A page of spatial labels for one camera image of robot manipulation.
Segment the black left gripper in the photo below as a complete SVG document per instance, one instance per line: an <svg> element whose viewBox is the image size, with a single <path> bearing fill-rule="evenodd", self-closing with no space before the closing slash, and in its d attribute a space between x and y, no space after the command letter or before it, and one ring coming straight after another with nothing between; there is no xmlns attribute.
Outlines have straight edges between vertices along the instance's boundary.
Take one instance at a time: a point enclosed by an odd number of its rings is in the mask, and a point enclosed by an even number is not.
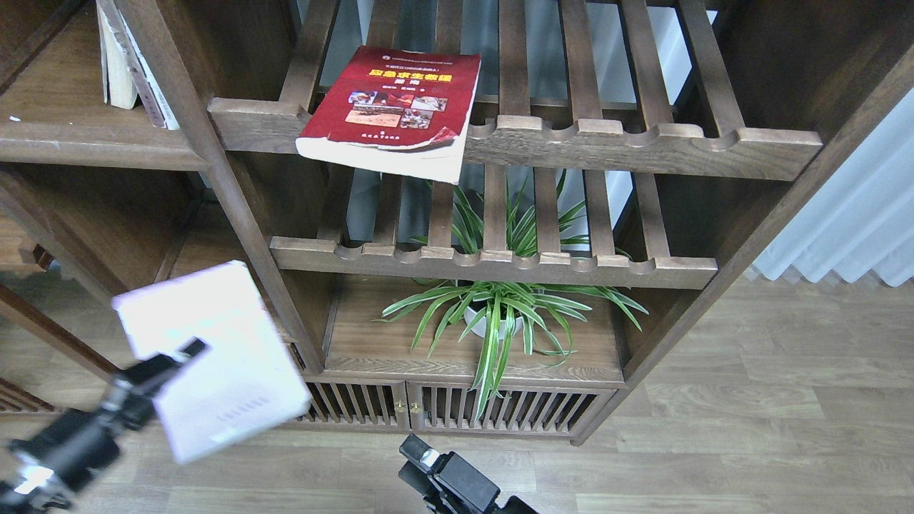
<svg viewBox="0 0 914 514"><path fill-rule="evenodd" d="M11 441L9 451L21 465L13 478L2 481L2 512L72 508L76 495L121 455L118 436L144 429L156 413L153 399L164 384L206 349L205 342L194 338L171 357L158 354L138 362L114 375L92 412L68 409L30 439Z"/></svg>

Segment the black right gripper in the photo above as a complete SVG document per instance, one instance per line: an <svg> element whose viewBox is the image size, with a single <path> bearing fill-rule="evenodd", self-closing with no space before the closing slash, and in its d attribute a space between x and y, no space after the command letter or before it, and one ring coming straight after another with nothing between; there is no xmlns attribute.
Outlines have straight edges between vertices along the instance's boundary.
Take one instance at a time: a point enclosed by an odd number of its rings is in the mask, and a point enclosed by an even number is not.
<svg viewBox="0 0 914 514"><path fill-rule="evenodd" d="M398 477L410 485L431 513L536 513L512 495L497 505L500 488L457 453L439 453L411 433L399 446L407 459Z"/></svg>

